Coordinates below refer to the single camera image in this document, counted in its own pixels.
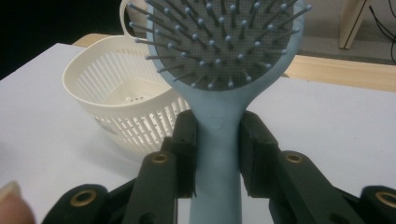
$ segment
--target slotted basket wall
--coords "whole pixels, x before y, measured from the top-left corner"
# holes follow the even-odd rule
[[[112,36],[84,50],[64,71],[64,87],[106,134],[139,153],[158,150],[177,114],[189,109],[146,55],[148,47],[130,36]]]

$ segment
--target dark background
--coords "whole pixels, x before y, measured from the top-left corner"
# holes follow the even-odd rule
[[[0,79],[56,43],[122,34],[120,0],[1,1]]]

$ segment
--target hairbrush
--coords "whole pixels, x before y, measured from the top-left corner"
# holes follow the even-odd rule
[[[158,73],[198,123],[191,224],[242,223],[238,127],[252,100],[297,53],[304,0],[146,0],[147,44]]]

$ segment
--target table surface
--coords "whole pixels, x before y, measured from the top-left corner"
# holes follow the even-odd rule
[[[112,142],[64,90],[64,69],[83,50],[57,44],[0,81],[0,186],[17,180],[37,223],[69,189],[91,183],[113,190],[135,178],[140,166],[141,158]],[[282,150],[304,153],[337,188],[357,196],[368,185],[396,189],[396,92],[345,86],[346,77],[372,69],[361,71],[368,77],[351,86],[382,80],[388,85],[371,89],[394,88],[394,81],[382,78],[395,75],[394,67],[351,64],[296,57],[288,75],[310,81],[282,77],[248,110],[259,115]],[[323,81],[345,85],[313,81],[318,72]],[[323,75],[331,73],[337,78]],[[267,200],[243,193],[243,203],[244,223],[271,223]],[[179,223],[187,223],[188,200],[179,201],[178,213]]]
[[[109,35],[90,34],[74,43],[87,48]],[[379,91],[396,91],[396,66],[296,55],[285,72],[293,78]]]

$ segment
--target hairbrush head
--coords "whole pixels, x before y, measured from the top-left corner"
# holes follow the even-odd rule
[[[290,36],[300,32],[292,21],[311,8],[294,12],[296,1],[185,0],[176,10],[170,0],[147,2],[155,8],[151,20],[157,54],[174,55],[161,59],[163,67],[172,68],[162,71],[208,91],[236,89],[265,76],[287,53]]]

